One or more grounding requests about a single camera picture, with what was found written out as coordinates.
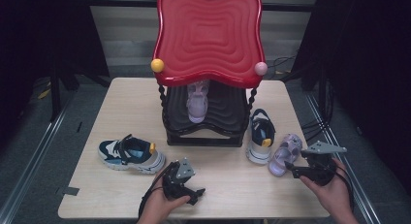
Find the shoe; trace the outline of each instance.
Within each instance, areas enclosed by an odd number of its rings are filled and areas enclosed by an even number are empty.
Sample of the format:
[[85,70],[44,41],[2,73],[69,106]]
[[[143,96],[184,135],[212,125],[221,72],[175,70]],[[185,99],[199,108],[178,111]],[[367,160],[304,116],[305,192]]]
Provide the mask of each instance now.
[[99,145],[103,163],[111,169],[124,171],[134,168],[144,174],[155,174],[163,168],[166,157],[155,144],[128,135],[123,140],[104,141]]
[[200,80],[187,85],[188,118],[193,123],[201,123],[206,117],[208,86],[209,80]]
[[286,172],[285,161],[293,163],[299,157],[302,140],[295,134],[288,134],[281,142],[269,161],[269,171],[275,176],[283,176]]
[[257,164],[266,164],[271,154],[274,143],[275,129],[267,113],[257,109],[250,117],[251,141],[248,145],[246,156]]

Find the yellow knob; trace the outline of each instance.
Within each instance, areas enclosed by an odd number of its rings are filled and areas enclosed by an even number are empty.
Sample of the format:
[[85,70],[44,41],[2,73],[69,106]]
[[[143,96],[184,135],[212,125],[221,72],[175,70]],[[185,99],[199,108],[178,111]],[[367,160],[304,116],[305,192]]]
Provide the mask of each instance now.
[[156,58],[151,61],[151,70],[155,73],[160,73],[164,69],[164,62],[163,60]]

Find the light wood tabletop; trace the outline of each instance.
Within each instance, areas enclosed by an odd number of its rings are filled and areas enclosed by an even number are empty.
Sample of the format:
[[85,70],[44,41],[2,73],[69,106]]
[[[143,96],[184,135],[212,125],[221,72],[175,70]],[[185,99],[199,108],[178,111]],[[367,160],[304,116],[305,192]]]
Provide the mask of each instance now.
[[[263,80],[257,89],[255,109],[264,109],[276,130],[272,152],[294,133],[303,139],[293,105],[281,81]],[[329,214],[314,194],[291,172],[273,176],[268,166],[251,163],[245,156],[250,141],[247,130],[242,147],[169,146],[161,119],[161,100],[155,79],[114,79],[85,144],[69,187],[77,196],[65,195],[58,210],[62,218],[136,218],[142,196],[154,175],[129,169],[115,171],[99,159],[98,146],[128,134],[156,143],[166,155],[166,165],[187,157],[196,175],[185,183],[193,190],[205,188],[194,205],[175,209],[170,218],[311,218]],[[202,130],[193,136],[213,136]],[[306,165],[299,158],[296,165]]]

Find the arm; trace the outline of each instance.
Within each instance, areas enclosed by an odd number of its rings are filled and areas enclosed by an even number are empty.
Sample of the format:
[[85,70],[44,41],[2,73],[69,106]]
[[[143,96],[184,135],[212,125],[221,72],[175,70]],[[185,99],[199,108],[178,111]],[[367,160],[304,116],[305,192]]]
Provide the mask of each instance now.
[[158,224],[167,219],[173,209],[181,207],[190,200],[190,196],[184,196],[169,201],[164,195],[162,184],[163,178],[161,177],[154,185],[152,193],[145,203],[138,224]]
[[[345,176],[344,171],[341,170],[345,170],[345,166],[337,159],[333,158],[333,161],[338,167],[336,172]],[[321,206],[330,213],[337,223],[358,223],[350,208],[348,188],[341,178],[334,176],[325,186],[319,186],[305,176],[301,176],[300,180],[317,196]]]

